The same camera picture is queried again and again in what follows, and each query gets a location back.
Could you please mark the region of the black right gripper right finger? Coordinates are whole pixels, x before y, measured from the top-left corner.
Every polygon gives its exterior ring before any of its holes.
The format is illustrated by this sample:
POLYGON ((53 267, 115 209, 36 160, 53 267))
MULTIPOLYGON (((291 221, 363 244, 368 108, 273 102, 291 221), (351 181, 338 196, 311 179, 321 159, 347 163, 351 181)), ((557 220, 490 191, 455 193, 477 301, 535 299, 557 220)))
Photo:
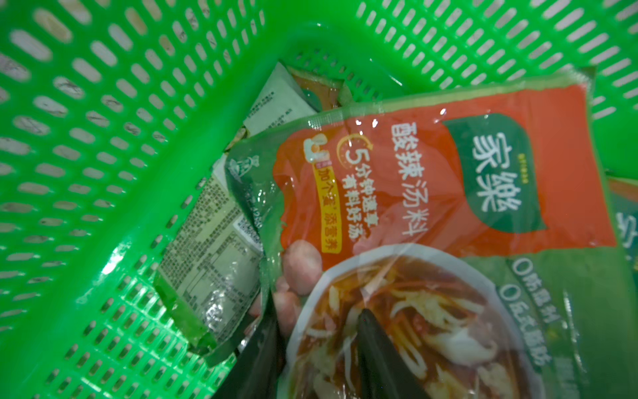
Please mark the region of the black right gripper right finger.
POLYGON ((430 398, 369 309, 357 319, 357 340, 363 398, 430 398))

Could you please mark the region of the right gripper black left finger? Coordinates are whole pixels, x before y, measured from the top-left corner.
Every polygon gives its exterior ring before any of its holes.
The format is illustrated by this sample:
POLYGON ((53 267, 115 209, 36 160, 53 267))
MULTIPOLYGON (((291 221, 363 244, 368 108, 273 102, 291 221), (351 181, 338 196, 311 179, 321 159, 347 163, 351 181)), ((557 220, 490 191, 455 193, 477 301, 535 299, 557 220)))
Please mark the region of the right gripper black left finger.
POLYGON ((274 399, 284 352, 276 312, 266 309, 247 347, 213 399, 274 399))

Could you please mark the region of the red orange condiment packet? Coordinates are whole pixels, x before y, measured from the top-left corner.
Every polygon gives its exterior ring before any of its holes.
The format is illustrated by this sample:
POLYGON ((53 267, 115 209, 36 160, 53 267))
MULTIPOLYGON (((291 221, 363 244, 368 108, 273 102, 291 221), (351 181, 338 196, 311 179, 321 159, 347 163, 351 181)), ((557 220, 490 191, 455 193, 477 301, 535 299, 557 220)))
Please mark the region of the red orange condiment packet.
POLYGON ((357 324, 432 398, 634 398, 637 292, 581 71, 344 106, 240 141, 278 398, 360 398, 357 324))

